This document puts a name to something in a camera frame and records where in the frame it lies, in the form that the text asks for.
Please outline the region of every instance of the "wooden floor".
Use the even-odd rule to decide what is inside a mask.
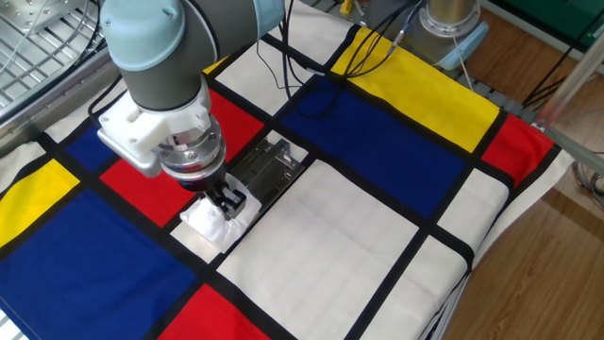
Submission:
[[[562,55],[484,12],[491,26],[468,60],[471,77],[522,102]],[[549,83],[575,66],[566,61]],[[593,80],[564,116],[604,108],[604,78]],[[604,114],[556,128],[604,151]],[[604,212],[572,173],[497,241],[473,273],[446,340],[604,339]]]

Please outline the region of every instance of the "red square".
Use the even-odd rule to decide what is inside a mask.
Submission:
[[[224,297],[203,285],[159,340],[268,340]]]
[[[512,176],[517,187],[553,145],[543,133],[510,114],[482,159]]]
[[[160,227],[179,213],[194,195],[165,173],[147,178],[124,160],[113,164],[101,179]]]
[[[210,91],[210,98],[211,114],[218,120],[225,136],[228,162],[254,138],[263,124],[214,91]]]

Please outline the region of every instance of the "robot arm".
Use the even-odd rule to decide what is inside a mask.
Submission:
[[[163,169],[234,218],[245,196],[225,181],[225,141],[202,71],[283,12],[283,0],[107,0],[101,25],[128,93],[99,118],[100,139],[148,177]]]

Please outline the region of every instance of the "tablecloth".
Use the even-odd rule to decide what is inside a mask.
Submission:
[[[280,82],[270,34],[259,50]],[[86,106],[0,160],[0,338],[429,338],[572,160],[402,49],[341,82],[366,34],[295,2],[292,48],[331,70],[294,64],[295,107],[255,46],[206,71],[229,166],[263,138],[305,166],[227,254],[180,223],[193,194],[120,160]]]

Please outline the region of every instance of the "metal pole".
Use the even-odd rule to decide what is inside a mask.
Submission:
[[[585,52],[575,70],[545,105],[535,125],[541,129],[549,128],[602,61],[604,61],[604,34],[600,35],[592,47]]]
[[[472,13],[476,0],[428,0],[428,13],[445,25],[458,24]]]

